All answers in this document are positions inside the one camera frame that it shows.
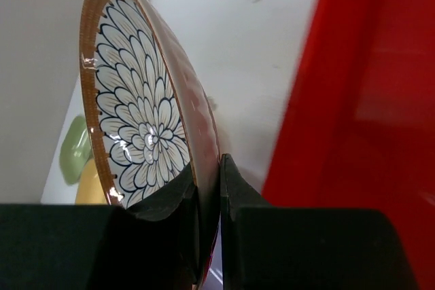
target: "blue and white floral design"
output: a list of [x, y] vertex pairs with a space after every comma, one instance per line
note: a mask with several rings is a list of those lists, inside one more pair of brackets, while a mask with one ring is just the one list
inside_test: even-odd
[[133, 0], [111, 0], [95, 40], [101, 130], [128, 207], [189, 162], [183, 124], [162, 55]]

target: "yellow object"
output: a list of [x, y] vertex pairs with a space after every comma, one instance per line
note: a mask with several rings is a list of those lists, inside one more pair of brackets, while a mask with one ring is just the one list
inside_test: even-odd
[[75, 203], [107, 204], [94, 159], [90, 159], [83, 168]]

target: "green object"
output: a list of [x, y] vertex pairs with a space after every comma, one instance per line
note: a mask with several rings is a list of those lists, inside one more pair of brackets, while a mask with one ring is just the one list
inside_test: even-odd
[[83, 116], [79, 115], [71, 123], [67, 136], [60, 148], [60, 171], [62, 171], [63, 178], [67, 184], [72, 185], [79, 181], [91, 151], [86, 120]]

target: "white wall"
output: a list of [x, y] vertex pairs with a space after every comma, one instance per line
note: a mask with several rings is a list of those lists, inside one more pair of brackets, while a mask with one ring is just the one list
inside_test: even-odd
[[242, 175], [260, 190], [317, 0], [151, 0], [177, 35]]
[[0, 0], [0, 202], [39, 202], [78, 74], [83, 0]]

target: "plate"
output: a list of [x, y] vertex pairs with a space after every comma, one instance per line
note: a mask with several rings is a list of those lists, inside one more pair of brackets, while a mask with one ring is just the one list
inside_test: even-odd
[[137, 203], [190, 162], [206, 219], [220, 159], [213, 114], [187, 54], [148, 0], [84, 0], [80, 76], [108, 203]]

